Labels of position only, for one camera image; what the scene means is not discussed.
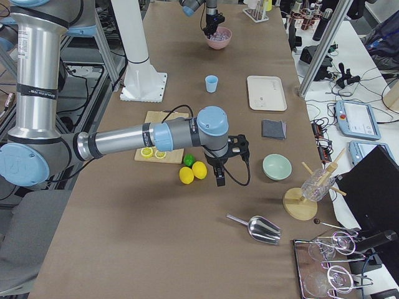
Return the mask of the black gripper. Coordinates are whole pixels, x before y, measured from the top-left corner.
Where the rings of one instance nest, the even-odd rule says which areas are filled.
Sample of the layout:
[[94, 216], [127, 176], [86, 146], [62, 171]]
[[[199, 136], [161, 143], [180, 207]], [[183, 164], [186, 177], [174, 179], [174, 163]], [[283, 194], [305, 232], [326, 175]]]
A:
[[209, 165], [213, 167], [214, 175], [216, 178], [217, 186], [224, 186], [225, 185], [225, 175], [224, 175], [224, 164], [229, 159], [229, 154], [226, 153], [222, 156], [217, 156], [213, 152], [204, 152], [206, 160]]
[[206, 26], [202, 28], [204, 35], [209, 39], [214, 35], [218, 26], [225, 21], [225, 17], [221, 12], [210, 15], [206, 14]]

